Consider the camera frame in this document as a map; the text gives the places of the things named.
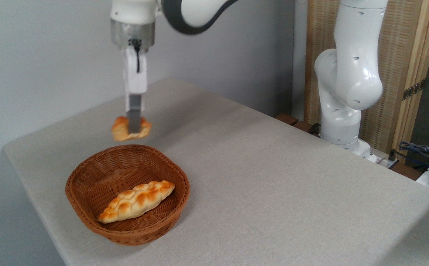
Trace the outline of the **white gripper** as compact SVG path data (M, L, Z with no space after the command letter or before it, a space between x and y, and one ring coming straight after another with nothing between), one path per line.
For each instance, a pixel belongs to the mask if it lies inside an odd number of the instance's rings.
M144 52L136 53L133 47L123 50L123 78L127 94L128 132L140 133L142 94L148 88L147 58Z

